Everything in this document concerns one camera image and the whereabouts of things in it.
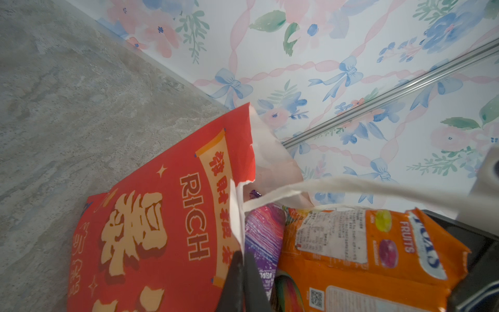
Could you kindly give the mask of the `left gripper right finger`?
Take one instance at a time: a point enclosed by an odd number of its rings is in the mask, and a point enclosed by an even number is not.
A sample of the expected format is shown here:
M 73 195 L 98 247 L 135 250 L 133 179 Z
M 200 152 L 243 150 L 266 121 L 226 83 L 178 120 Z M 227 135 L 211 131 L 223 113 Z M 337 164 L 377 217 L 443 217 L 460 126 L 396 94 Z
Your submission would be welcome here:
M 251 252 L 244 254 L 243 280 L 245 311 L 273 312 L 263 287 L 256 260 Z

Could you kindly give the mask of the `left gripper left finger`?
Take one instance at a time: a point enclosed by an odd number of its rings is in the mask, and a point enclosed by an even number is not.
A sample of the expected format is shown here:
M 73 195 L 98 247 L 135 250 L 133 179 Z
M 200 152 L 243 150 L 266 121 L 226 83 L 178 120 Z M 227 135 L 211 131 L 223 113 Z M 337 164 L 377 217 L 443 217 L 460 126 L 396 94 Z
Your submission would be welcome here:
M 242 312 L 244 263 L 241 251 L 234 253 L 215 312 Z

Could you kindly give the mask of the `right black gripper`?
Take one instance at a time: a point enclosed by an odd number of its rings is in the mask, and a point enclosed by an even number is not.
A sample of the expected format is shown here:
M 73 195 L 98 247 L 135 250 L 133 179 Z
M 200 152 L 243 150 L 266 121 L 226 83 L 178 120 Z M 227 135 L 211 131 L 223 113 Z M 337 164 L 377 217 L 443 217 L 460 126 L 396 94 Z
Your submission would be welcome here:
M 447 311 L 498 311 L 498 237 L 429 210 L 423 212 L 471 250 L 468 275 L 448 297 Z

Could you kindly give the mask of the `purple snack bag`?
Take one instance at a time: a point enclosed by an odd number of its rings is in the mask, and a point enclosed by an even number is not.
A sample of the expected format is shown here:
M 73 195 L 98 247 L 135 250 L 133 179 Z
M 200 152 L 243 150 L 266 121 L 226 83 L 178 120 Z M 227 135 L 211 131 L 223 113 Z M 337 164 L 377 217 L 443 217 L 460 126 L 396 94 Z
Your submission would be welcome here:
M 283 246 L 286 214 L 281 206 L 266 204 L 246 214 L 245 251 L 253 254 L 266 296 L 271 297 Z

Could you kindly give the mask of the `orange snack bag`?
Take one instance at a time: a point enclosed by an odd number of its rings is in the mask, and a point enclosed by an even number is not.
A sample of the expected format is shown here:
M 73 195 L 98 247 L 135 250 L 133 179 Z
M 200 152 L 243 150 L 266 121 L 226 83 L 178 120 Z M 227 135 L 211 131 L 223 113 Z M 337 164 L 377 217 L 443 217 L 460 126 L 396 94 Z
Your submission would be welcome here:
M 469 249 L 420 209 L 287 209 L 278 311 L 445 311 Z

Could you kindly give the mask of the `red paper gift bag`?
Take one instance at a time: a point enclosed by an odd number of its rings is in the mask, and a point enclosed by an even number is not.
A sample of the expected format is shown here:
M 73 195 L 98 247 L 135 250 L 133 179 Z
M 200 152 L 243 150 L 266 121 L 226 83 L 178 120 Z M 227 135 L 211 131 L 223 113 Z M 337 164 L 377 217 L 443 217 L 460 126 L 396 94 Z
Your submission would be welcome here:
M 469 195 L 399 185 L 382 159 L 374 175 L 347 168 L 303 180 L 250 104 L 227 113 L 91 196 L 75 229 L 69 311 L 215 311 L 246 214 L 287 209 L 429 210 L 498 237 L 498 146 Z

